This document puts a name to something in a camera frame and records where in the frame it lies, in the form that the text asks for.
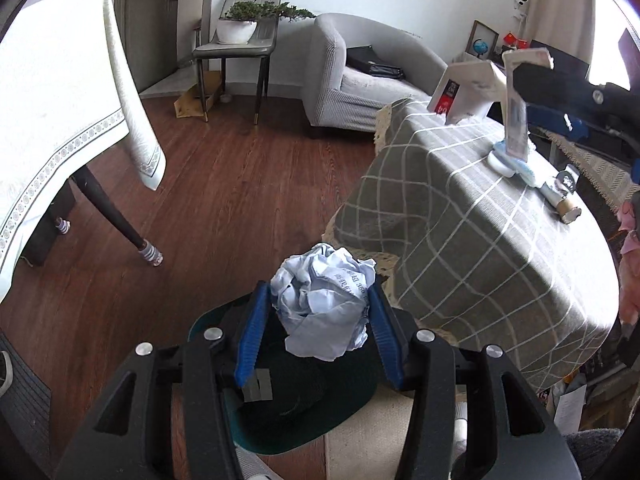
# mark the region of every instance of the curtain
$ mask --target curtain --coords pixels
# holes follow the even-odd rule
[[[530,0],[524,39],[591,63],[595,0]]]

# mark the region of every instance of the gray chair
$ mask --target gray chair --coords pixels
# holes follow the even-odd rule
[[[347,48],[371,45],[403,81],[346,66]],[[376,112],[405,97],[428,101],[447,64],[416,36],[349,14],[321,14],[312,30],[302,102],[312,126],[374,132]]]
[[[280,3],[280,0],[225,0],[222,6],[222,12],[220,17],[223,17],[225,13],[236,2],[275,2]],[[260,102],[262,100],[262,92],[266,96],[269,90],[269,67],[271,60],[271,53],[276,48],[276,36],[278,33],[278,20],[260,20],[258,26],[255,29],[254,34],[247,44],[229,45],[218,42],[218,34],[214,33],[213,39],[206,44],[199,44],[193,51],[193,57],[196,59],[198,65],[198,89],[200,91],[200,103],[202,104],[202,110],[204,111],[204,120],[208,121],[206,111],[206,100],[204,88],[204,72],[202,67],[202,61],[204,59],[219,59],[221,60],[221,76],[222,76],[222,91],[226,89],[226,60],[229,58],[238,57],[259,57],[260,58],[260,73],[258,75],[258,88],[255,95],[255,115],[254,124],[258,123],[258,114],[260,113]]]

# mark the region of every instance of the gray sofa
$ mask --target gray sofa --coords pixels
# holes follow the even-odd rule
[[[347,48],[371,45],[402,67],[403,81],[372,77],[346,66]],[[376,112],[405,97],[428,100],[447,64],[419,38],[350,14],[321,14],[313,25],[302,102],[312,126],[373,132]]]

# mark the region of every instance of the wooden floor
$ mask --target wooden floor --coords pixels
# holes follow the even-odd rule
[[[0,328],[52,390],[57,461],[100,389],[141,341],[185,341],[204,311],[268,280],[308,250],[372,161],[371,134],[305,136],[302,104],[269,98],[216,105],[209,123],[175,119],[173,98],[144,102],[167,158],[153,192],[124,152],[90,163],[129,221],[163,253],[153,268],[77,190],[71,231],[44,267],[20,261],[0,305]],[[270,459],[285,480],[321,480],[324,444]]]

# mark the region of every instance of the picture frame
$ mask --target picture frame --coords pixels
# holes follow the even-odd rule
[[[494,52],[499,36],[500,35],[491,27],[487,27],[484,23],[475,20],[474,26],[471,28],[471,35],[469,36],[469,41],[466,44],[465,52],[471,54],[473,57],[477,57],[478,59],[487,60]],[[489,50],[484,54],[478,54],[474,50],[474,43],[479,40],[483,40],[489,47]]]

